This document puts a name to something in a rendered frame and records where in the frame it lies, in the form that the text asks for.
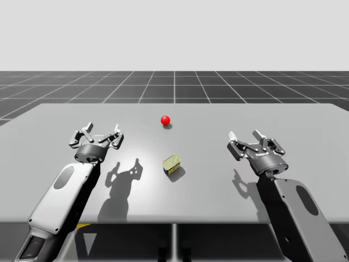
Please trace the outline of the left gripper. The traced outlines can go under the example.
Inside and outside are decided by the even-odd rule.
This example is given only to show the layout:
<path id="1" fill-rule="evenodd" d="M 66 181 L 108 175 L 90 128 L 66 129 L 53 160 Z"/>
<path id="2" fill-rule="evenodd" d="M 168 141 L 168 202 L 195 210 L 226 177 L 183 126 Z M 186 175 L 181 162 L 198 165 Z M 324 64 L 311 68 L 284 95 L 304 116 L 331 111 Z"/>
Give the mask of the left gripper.
<path id="1" fill-rule="evenodd" d="M 102 138 L 92 138 L 90 132 L 93 129 L 93 123 L 89 122 L 81 130 L 77 130 L 70 138 L 68 145 L 77 149 L 74 158 L 80 163 L 97 164 L 102 163 L 107 155 L 109 148 L 118 150 L 123 142 L 124 134 L 119 129 L 119 124 L 115 125 L 113 133 Z"/>

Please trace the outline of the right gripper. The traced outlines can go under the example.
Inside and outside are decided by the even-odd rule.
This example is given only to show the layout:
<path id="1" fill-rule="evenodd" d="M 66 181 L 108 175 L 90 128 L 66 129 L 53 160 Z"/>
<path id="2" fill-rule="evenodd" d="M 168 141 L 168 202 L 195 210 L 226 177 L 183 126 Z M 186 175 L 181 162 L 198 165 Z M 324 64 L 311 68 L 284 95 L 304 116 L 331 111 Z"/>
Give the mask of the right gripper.
<path id="1" fill-rule="evenodd" d="M 250 166 L 256 175 L 262 175 L 265 172 L 276 175 L 286 171 L 288 164 L 281 157 L 285 154 L 281 145 L 275 139 L 267 138 L 258 130 L 254 130 L 252 134 L 261 145 L 261 150 L 238 140 L 233 131 L 229 132 L 227 149 L 234 159 L 240 161 L 248 157 Z"/>

